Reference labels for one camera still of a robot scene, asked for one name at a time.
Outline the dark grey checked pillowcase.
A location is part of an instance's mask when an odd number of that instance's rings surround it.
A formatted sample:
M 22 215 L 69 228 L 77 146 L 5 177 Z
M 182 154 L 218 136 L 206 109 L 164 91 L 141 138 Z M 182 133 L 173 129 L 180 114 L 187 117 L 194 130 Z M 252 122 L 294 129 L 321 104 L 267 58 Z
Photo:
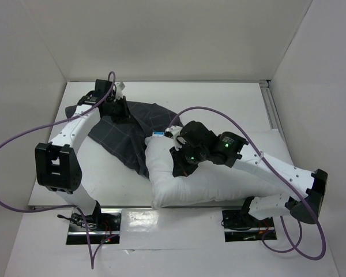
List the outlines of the dark grey checked pillowcase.
M 156 103 L 128 101 L 127 105 L 135 122 L 115 124 L 110 117 L 104 117 L 88 136 L 126 167 L 148 178 L 145 139 L 153 132 L 163 132 L 171 122 L 179 126 L 182 123 L 180 119 L 174 119 L 175 112 Z

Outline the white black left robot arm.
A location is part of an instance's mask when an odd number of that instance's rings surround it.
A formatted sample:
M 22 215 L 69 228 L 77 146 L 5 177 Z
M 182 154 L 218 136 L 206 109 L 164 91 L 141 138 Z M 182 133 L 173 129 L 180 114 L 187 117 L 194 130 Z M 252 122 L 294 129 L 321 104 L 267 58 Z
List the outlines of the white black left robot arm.
M 68 204 L 80 209 L 77 217 L 89 230 L 98 229 L 105 215 L 100 204 L 82 186 L 82 170 L 77 159 L 80 146 L 101 119 L 131 123 L 132 116 L 123 95 L 124 83 L 96 80 L 94 90 L 77 103 L 68 123 L 48 143 L 35 148 L 36 175 L 39 185 L 56 193 Z

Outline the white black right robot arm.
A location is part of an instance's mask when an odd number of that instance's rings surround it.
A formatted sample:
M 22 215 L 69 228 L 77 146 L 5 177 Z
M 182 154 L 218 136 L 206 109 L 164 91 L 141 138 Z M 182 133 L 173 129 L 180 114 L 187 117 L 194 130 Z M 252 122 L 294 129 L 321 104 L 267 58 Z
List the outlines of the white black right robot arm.
M 280 190 L 279 195 L 248 197 L 240 212 L 244 225 L 285 215 L 302 223 L 316 223 L 326 192 L 326 171 L 300 169 L 255 150 L 247 139 L 235 133 L 216 135 L 197 121 L 183 127 L 171 126 L 164 134 L 174 142 L 170 149 L 174 177 L 188 177 L 201 162 L 209 161 L 247 172 Z

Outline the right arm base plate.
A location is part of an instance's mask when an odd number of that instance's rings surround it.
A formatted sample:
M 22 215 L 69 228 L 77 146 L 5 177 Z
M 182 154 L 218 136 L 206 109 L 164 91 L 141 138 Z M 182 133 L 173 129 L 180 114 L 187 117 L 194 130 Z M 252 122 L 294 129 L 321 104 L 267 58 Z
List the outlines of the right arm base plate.
M 272 218 L 258 220 L 239 209 L 222 210 L 221 225 L 224 228 L 225 242 L 247 242 L 277 240 Z

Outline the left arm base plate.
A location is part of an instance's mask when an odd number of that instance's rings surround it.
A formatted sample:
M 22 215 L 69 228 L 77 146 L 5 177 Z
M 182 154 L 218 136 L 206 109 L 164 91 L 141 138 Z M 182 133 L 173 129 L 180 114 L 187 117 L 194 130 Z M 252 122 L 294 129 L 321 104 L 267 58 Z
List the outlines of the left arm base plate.
M 91 245 L 98 245 L 101 242 L 119 244 L 122 211 L 103 209 L 101 212 L 98 223 L 95 223 L 90 216 L 86 217 Z M 85 223 L 79 214 L 72 213 L 70 216 L 58 214 L 57 217 L 69 222 L 66 245 L 87 244 Z

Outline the white pillow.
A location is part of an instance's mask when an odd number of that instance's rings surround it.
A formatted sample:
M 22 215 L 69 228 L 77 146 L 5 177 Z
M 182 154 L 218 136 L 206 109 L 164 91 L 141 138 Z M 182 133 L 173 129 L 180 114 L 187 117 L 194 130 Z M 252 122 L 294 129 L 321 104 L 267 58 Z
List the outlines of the white pillow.
M 152 208 L 235 201 L 265 197 L 281 189 L 244 171 L 202 162 L 188 177 L 174 177 L 170 149 L 172 140 L 164 136 L 145 139 L 145 163 L 152 184 Z

